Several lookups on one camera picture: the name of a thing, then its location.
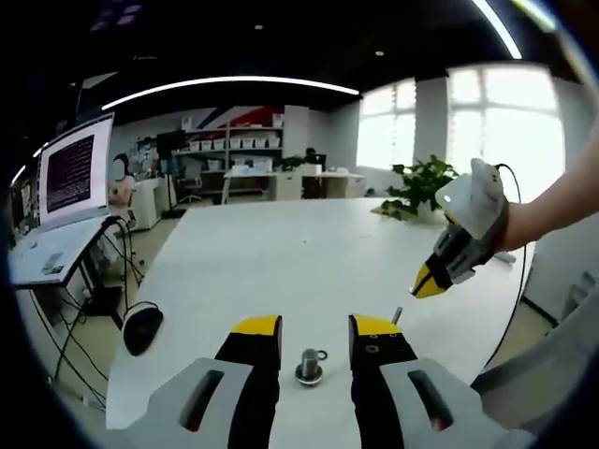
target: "window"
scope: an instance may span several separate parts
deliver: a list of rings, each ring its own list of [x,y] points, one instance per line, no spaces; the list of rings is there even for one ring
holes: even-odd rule
[[[412,165],[416,138],[416,83],[404,80],[364,95],[358,130],[360,167],[391,170]]]
[[[489,65],[449,74],[447,162],[470,172],[470,160],[508,164],[523,202],[539,196],[563,173],[563,128],[548,71],[537,66]],[[502,177],[505,196],[516,184]]]

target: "ceiling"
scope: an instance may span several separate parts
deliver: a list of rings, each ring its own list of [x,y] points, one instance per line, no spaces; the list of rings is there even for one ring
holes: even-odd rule
[[[268,75],[367,92],[403,78],[444,76],[451,66],[510,60],[470,0],[370,1],[354,6],[278,1],[240,7],[176,0],[45,3],[51,5],[38,8],[39,14],[23,30],[20,67],[25,83],[15,128],[20,149],[16,164],[53,137],[57,123],[74,123],[76,110],[83,120],[112,100],[176,81]],[[548,65],[556,76],[575,78],[552,38],[506,0],[489,3],[525,61]],[[558,3],[567,3],[571,17],[591,30],[587,0]],[[594,8],[594,17],[599,17]],[[117,24],[118,20],[128,23]],[[385,55],[376,56],[376,51]],[[109,72],[117,74],[79,90],[83,80]],[[322,89],[238,82],[151,94],[114,110],[117,123],[127,123],[201,107],[298,104],[328,110],[350,101],[355,97]]]

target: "laptop screen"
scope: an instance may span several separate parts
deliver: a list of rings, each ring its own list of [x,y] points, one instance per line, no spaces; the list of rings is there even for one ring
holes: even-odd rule
[[[68,131],[41,154],[39,222],[107,206],[107,157],[113,116]]]

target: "potted plant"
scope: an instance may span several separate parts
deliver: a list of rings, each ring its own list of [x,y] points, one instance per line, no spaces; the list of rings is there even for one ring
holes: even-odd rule
[[[305,158],[301,156],[283,157],[274,163],[275,168],[280,168],[281,171],[293,171],[305,162]]]
[[[393,166],[393,171],[402,176],[403,187],[389,187],[387,192],[398,199],[385,201],[376,212],[397,220],[415,216],[422,220],[430,219],[441,208],[434,194],[458,176],[452,165],[434,155],[429,162],[417,161],[411,167],[397,165]]]

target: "computer mouse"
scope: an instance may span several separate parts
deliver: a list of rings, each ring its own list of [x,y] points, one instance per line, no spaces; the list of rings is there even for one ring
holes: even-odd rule
[[[123,341],[127,351],[135,357],[142,355],[152,344],[164,315],[156,307],[136,311],[124,323]]]

